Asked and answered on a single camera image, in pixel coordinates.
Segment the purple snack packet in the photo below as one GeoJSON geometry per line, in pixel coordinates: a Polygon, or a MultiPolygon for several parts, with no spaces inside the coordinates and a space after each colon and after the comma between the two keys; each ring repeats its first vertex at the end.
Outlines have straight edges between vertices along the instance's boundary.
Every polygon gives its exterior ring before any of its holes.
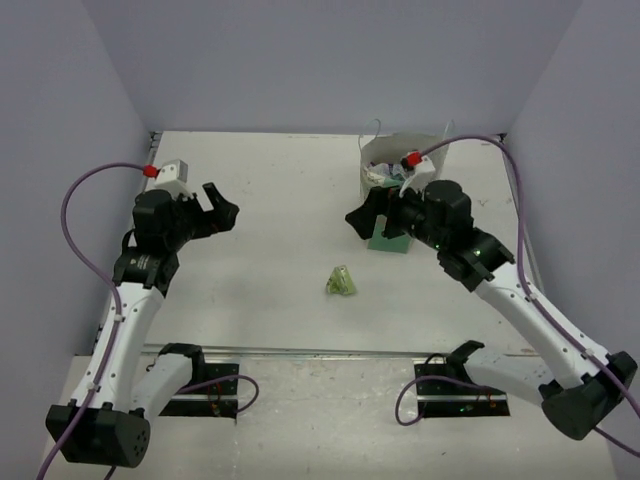
{"type": "Polygon", "coordinates": [[[400,163],[373,163],[365,165],[365,173],[371,182],[384,184],[385,182],[404,182],[411,176],[400,163]]]}

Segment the small green wrapper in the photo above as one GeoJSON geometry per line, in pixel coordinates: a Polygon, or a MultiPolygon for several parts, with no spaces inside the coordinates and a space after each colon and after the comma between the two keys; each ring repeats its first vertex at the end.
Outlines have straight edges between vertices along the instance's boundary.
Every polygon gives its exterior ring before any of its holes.
{"type": "Polygon", "coordinates": [[[326,291],[331,295],[350,296],[357,293],[356,286],[345,265],[333,268],[327,283],[326,291]]]}

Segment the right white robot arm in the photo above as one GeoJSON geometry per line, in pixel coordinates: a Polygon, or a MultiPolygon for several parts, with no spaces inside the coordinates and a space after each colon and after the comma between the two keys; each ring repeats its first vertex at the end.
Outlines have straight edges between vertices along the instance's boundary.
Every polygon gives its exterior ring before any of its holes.
{"type": "Polygon", "coordinates": [[[524,274],[495,236],[474,224],[472,201],[450,180],[423,192],[374,187],[346,222],[372,237],[385,217],[384,236],[402,234],[433,248],[443,271],[499,312],[540,356],[510,363],[469,341],[450,355],[445,379],[468,392],[492,387],[539,406],[565,436],[582,440],[623,400],[638,369],[626,352],[610,353],[577,329],[524,274]]]}

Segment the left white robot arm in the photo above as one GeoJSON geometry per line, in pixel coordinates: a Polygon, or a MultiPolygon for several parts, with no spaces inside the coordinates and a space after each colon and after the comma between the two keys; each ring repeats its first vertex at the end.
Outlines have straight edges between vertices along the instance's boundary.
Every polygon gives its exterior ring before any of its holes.
{"type": "Polygon", "coordinates": [[[151,424],[180,389],[193,393],[208,379],[198,345],[170,343],[140,381],[135,369],[154,317],[179,268],[178,253],[192,240],[234,228],[237,205],[213,183],[196,195],[156,187],[139,194],[133,227],[114,264],[115,296],[82,381],[64,405],[53,405],[45,425],[54,450],[71,463],[135,468],[150,442],[151,424]]]}

